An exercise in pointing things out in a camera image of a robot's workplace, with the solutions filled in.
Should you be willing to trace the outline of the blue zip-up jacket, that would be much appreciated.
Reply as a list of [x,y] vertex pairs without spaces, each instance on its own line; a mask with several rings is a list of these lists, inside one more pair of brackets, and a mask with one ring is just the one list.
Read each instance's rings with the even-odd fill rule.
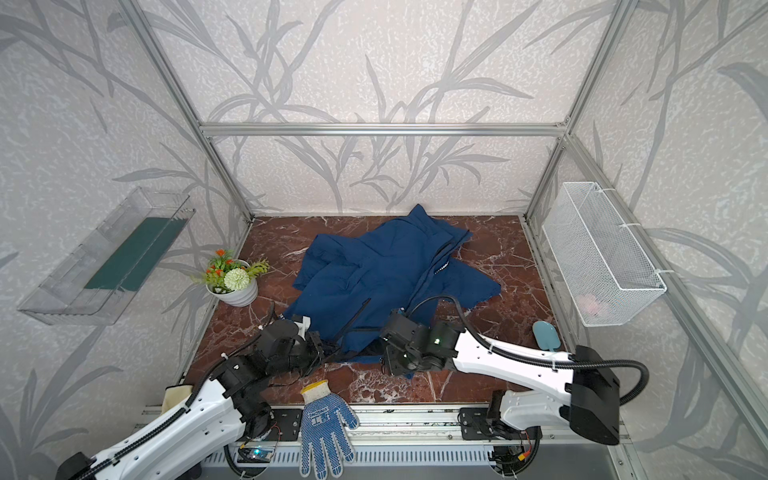
[[471,237],[420,205],[359,237],[319,234],[293,284],[300,295],[284,315],[308,317],[311,330],[338,348],[336,362],[373,363],[383,355],[379,332],[391,311],[429,324],[440,295],[473,308],[500,294],[496,281],[455,258]]

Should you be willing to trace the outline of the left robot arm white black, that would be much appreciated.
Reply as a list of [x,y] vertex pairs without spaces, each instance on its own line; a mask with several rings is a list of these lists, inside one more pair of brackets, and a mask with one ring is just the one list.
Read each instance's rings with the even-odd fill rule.
[[262,392],[273,378],[309,373],[323,360],[311,319],[280,318],[219,360],[178,405],[117,444],[89,457],[77,453],[58,479],[176,479],[210,454],[260,434],[271,407]]

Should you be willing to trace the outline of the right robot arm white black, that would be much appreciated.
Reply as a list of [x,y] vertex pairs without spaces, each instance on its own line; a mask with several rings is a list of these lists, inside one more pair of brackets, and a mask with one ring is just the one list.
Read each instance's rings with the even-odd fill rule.
[[392,312],[380,331],[387,368],[394,375],[455,370],[494,377],[524,387],[493,396],[488,422],[513,430],[568,426],[603,445],[620,440],[620,382],[608,367],[596,368],[597,354],[580,347],[541,351],[490,339],[470,326],[433,327]]

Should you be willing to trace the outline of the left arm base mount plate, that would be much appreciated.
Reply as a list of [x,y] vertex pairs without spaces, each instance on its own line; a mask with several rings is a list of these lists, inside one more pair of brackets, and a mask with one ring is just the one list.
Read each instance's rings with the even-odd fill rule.
[[302,408],[276,408],[252,424],[249,438],[256,442],[293,442],[299,438]]

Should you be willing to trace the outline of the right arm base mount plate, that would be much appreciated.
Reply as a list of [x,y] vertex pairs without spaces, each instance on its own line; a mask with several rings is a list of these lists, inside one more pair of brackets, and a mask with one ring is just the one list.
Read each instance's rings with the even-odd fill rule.
[[542,438],[540,427],[530,427],[526,430],[514,429],[501,420],[490,419],[487,408],[464,407],[459,409],[457,421],[461,428],[461,436],[465,441],[470,440],[524,440],[539,441]]

